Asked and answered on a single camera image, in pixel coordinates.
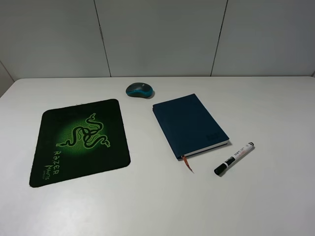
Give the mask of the teal grey computer mouse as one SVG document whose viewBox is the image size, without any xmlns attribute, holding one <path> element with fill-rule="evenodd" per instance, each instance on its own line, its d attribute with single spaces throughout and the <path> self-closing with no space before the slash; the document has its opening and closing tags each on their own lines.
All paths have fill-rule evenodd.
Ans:
<svg viewBox="0 0 315 236">
<path fill-rule="evenodd" d="M 126 88 L 126 94 L 130 97 L 149 98 L 153 88 L 146 83 L 133 83 Z"/>
</svg>

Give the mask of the black green Razer mouse pad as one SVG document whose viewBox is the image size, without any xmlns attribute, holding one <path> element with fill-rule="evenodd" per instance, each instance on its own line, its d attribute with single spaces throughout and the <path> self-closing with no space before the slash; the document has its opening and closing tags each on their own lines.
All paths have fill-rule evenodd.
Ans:
<svg viewBox="0 0 315 236">
<path fill-rule="evenodd" d="M 117 99 L 43 113 L 30 187 L 127 167 L 131 163 Z"/>
</svg>

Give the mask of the dark blue notebook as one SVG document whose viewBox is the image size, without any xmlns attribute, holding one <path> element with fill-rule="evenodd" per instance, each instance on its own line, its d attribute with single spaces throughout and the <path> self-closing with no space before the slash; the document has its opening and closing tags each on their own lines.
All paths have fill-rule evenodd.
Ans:
<svg viewBox="0 0 315 236">
<path fill-rule="evenodd" d="M 178 160 L 227 145 L 229 137 L 195 94 L 153 105 L 153 113 Z"/>
</svg>

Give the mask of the black white marker pen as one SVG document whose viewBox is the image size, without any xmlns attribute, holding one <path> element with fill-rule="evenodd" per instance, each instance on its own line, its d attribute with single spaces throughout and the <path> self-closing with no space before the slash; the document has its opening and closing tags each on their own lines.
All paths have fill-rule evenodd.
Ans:
<svg viewBox="0 0 315 236">
<path fill-rule="evenodd" d="M 254 143 L 249 142 L 243 148 L 234 153 L 231 157 L 221 163 L 218 167 L 214 169 L 214 173 L 221 176 L 234 162 L 246 155 L 254 148 Z"/>
</svg>

